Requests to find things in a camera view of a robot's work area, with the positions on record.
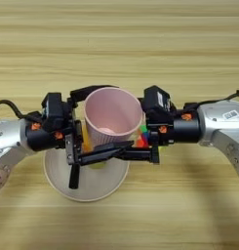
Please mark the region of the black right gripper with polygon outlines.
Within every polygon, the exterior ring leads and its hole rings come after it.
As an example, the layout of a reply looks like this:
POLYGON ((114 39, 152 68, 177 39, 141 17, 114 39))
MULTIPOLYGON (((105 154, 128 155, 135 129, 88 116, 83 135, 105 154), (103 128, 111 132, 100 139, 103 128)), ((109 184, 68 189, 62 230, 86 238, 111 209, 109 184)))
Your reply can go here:
POLYGON ((116 158, 129 161, 148 161, 159 163, 159 147, 174 143, 198 143, 201 128, 198 115, 194 112, 172 115, 169 112, 149 111, 145 115, 149 132, 150 147, 128 147, 120 151, 116 158))

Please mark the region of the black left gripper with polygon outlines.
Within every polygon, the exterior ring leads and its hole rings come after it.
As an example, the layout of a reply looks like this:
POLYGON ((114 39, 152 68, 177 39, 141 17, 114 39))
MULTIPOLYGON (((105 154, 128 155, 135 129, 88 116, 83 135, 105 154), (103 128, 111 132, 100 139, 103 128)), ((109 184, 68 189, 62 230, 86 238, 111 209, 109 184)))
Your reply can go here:
MULTIPOLYGON (((112 88, 112 85, 92 85, 70 92, 70 98, 75 102, 83 102, 94 91, 102 88, 112 88)), ((78 162, 80 165, 89 165, 107 161, 110 158, 120 156, 129 149, 134 142, 114 142, 96 146, 93 151, 77 154, 81 151, 83 143, 82 124, 80 120, 71 121, 69 126, 55 132, 46 132, 41 127, 37 128, 33 123, 25 130, 27 142, 33 151, 43 151, 51 148, 64 149, 69 165, 78 162)))

